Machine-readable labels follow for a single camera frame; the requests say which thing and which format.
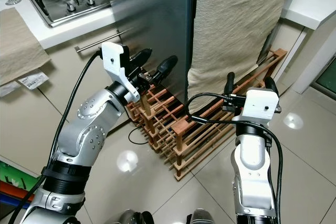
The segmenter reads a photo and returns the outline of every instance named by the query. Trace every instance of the white cabinet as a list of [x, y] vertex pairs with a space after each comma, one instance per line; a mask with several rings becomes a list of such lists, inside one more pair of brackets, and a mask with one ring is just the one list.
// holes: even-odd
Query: white cabinet
[[0, 155], [40, 174], [61, 115], [39, 90], [22, 87], [0, 99]]
[[[101, 44], [81, 53], [77, 53], [75, 47], [82, 48], [117, 33], [117, 30], [110, 25], [46, 50], [51, 56], [51, 62], [42, 66], [41, 70], [49, 77], [49, 80], [39, 88], [60, 113], [63, 114], [72, 89], [85, 64]], [[116, 37], [110, 41], [120, 42], [120, 39]], [[83, 78], [72, 103], [68, 119], [71, 120], [77, 115], [77, 109], [85, 99], [111, 83], [109, 75], [104, 70], [102, 60], [97, 57]]]

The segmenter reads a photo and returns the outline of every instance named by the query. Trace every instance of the green object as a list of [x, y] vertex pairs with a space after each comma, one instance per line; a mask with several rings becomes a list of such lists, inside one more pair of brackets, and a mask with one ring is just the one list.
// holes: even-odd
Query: green object
[[0, 180], [3, 182], [29, 191], [38, 179], [0, 161]]

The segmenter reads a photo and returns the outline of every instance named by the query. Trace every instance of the stainless steel refrigerator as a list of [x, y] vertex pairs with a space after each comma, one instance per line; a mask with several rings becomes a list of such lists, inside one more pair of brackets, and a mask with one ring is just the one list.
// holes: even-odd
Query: stainless steel refrigerator
[[122, 43], [131, 53], [152, 48], [144, 68], [155, 69], [164, 58], [176, 55], [178, 63], [163, 85], [185, 102], [187, 72], [192, 53], [193, 0], [111, 0]]

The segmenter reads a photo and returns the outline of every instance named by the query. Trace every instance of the black cable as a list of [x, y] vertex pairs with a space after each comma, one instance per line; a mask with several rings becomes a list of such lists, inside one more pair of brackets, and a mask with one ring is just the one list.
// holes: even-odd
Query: black cable
[[223, 123], [223, 124], [239, 124], [239, 125], [244, 125], [244, 126], [250, 126], [262, 131], [267, 132], [271, 138], [273, 138], [274, 142], [276, 143], [277, 149], [278, 149], [278, 155], [279, 155], [279, 165], [278, 165], [278, 179], [277, 179], [277, 192], [276, 192], [276, 205], [275, 205], [275, 210], [276, 210], [276, 216], [277, 216], [277, 223], [281, 224], [281, 218], [280, 218], [280, 196], [281, 196], [281, 182], [282, 182], [282, 167], [283, 167], [283, 156], [282, 156], [282, 148], [281, 148], [281, 144], [278, 140], [278, 138], [274, 135], [274, 133], [272, 131], [270, 131], [269, 129], [265, 128], [262, 125], [258, 125], [255, 123], [251, 123], [248, 121], [223, 121], [223, 120], [209, 120], [207, 118], [203, 118], [201, 116], [194, 116], [191, 115], [189, 112], [189, 105], [190, 103], [196, 99], [197, 97], [202, 97], [202, 96], [211, 96], [211, 97], [218, 97], [218, 98], [222, 98], [224, 100], [227, 99], [226, 96], [224, 95], [220, 95], [220, 94], [215, 94], [215, 93], [208, 93], [208, 92], [204, 92], [204, 93], [200, 93], [200, 94], [196, 94], [193, 97], [191, 97], [186, 105], [185, 105], [185, 113], [193, 120], [199, 123]]
[[36, 191], [37, 188], [43, 183], [45, 180], [46, 176], [41, 175], [40, 179], [37, 181], [37, 183], [31, 188], [31, 190], [26, 194], [26, 196], [20, 201], [19, 205], [15, 208], [8, 224], [14, 224], [14, 221], [17, 217], [17, 215], [20, 213], [23, 205], [26, 203], [28, 198]]
[[[131, 120], [132, 123], [134, 123], [134, 124], [138, 124], [137, 122], [133, 121], [133, 120], [130, 118], [130, 115], [128, 115], [128, 112], [127, 112], [127, 109], [126, 109], [126, 108], [125, 108], [125, 112], [126, 112], [126, 115], [127, 115], [128, 119]], [[130, 136], [131, 136], [131, 134], [133, 133], [133, 131], [135, 131], [135, 130], [137, 130], [137, 129], [140, 129], [141, 127], [142, 127], [141, 125], [138, 126], [138, 127], [136, 127], [135, 129], [131, 130], [131, 132], [128, 134], [128, 140], [129, 140], [132, 144], [143, 145], [143, 144], [147, 144], [147, 143], [148, 143], [148, 141], [147, 141], [147, 142], [143, 142], [143, 143], [136, 143], [136, 142], [133, 142], [133, 141], [130, 139]]]
[[132, 144], [137, 144], [137, 145], [143, 145], [143, 144], [147, 144], [147, 142], [143, 142], [143, 143], [136, 143], [136, 142], [133, 142], [131, 139], [130, 139], [130, 136], [131, 134], [133, 133], [133, 131], [137, 130], [137, 129], [140, 129], [142, 126], [138, 126], [136, 127], [135, 129], [132, 129], [131, 132], [128, 134], [128, 140], [132, 143]]
[[85, 67], [83, 68], [83, 71], [82, 73], [80, 74], [75, 86], [74, 86], [74, 89], [72, 90], [72, 93], [70, 95], [70, 98], [69, 98], [69, 101], [68, 101], [68, 104], [64, 110], [64, 113], [63, 113], [63, 116], [58, 124], [58, 127], [57, 127], [57, 130], [56, 130], [56, 133], [55, 133], [55, 136], [54, 136], [54, 140], [53, 140], [53, 144], [51, 146], [51, 150], [50, 150], [50, 154], [49, 154], [49, 160], [48, 160], [48, 164], [47, 164], [47, 169], [50, 168], [51, 166], [51, 163], [53, 161], [53, 156], [54, 156], [54, 153], [56, 152], [56, 149], [57, 149], [57, 142], [58, 142], [58, 136], [63, 128], [63, 125], [65, 123], [65, 120], [67, 119], [67, 116], [69, 114], [69, 111], [70, 111], [70, 108], [71, 108], [71, 105], [72, 105], [72, 102], [74, 101], [74, 98], [75, 98], [75, 95], [76, 95], [76, 92], [79, 88], [79, 85], [80, 83], [82, 82], [82, 79], [85, 75], [85, 73], [88, 71], [91, 63], [93, 62], [93, 60], [100, 55], [100, 50], [96, 51], [92, 56], [91, 58], [88, 60], [88, 62], [86, 63]]
[[[266, 147], [266, 150], [267, 150], [267, 153], [269, 155], [269, 158], [271, 158], [270, 147]], [[267, 171], [267, 177], [268, 177], [269, 184], [271, 185], [273, 199], [276, 199], [275, 192], [274, 192], [274, 186], [273, 186], [273, 182], [272, 182], [272, 173], [271, 173], [271, 166], [270, 165], [269, 165], [269, 168], [268, 168], [268, 171]]]
[[[70, 98], [69, 98], [69, 101], [68, 101], [68, 104], [66, 106], [66, 109], [64, 111], [64, 114], [58, 124], [58, 127], [56, 129], [56, 133], [55, 133], [55, 136], [54, 136], [54, 140], [53, 140], [53, 144], [51, 146], [51, 149], [50, 149], [50, 154], [49, 154], [49, 159], [48, 159], [48, 163], [47, 163], [47, 169], [50, 168], [51, 166], [51, 163], [53, 161], [53, 156], [54, 156], [54, 153], [57, 149], [57, 142], [58, 142], [58, 137], [59, 137], [59, 134], [63, 128], [63, 125], [65, 123], [65, 120], [67, 119], [67, 116], [69, 114], [69, 111], [70, 111], [70, 108], [71, 108], [71, 105], [72, 105], [72, 102], [74, 101], [74, 98], [75, 98], [75, 95], [76, 95], [76, 92], [79, 88], [79, 85], [80, 83], [82, 82], [82, 79], [85, 75], [85, 73], [87, 72], [87, 70], [89, 69], [91, 63], [93, 62], [93, 60], [100, 55], [100, 50], [99, 51], [96, 51], [92, 56], [91, 58], [88, 60], [88, 62], [86, 63], [85, 67], [83, 68], [83, 71], [82, 73], [80, 74], [75, 86], [74, 86], [74, 89], [72, 90], [72, 93], [70, 95]], [[9, 220], [8, 224], [14, 224], [14, 221], [17, 217], [17, 215], [19, 214], [20, 210], [22, 209], [23, 205], [26, 203], [26, 201], [28, 200], [28, 198], [36, 191], [36, 189], [43, 183], [43, 181], [45, 180], [46, 176], [44, 175], [41, 175], [40, 176], [40, 179], [38, 180], [38, 182], [31, 188], [31, 190], [26, 194], [26, 196], [20, 201], [19, 205], [15, 208], [12, 216], [11, 216], [11, 219]]]

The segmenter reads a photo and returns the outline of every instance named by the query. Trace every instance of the stove knob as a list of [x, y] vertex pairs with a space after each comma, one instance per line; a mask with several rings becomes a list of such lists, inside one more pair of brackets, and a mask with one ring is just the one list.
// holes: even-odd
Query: stove knob
[[94, 0], [86, 0], [86, 3], [88, 5], [94, 5], [95, 4], [95, 1]]
[[70, 2], [67, 2], [67, 10], [69, 12], [74, 12], [76, 10], [76, 8], [74, 7], [74, 5]]

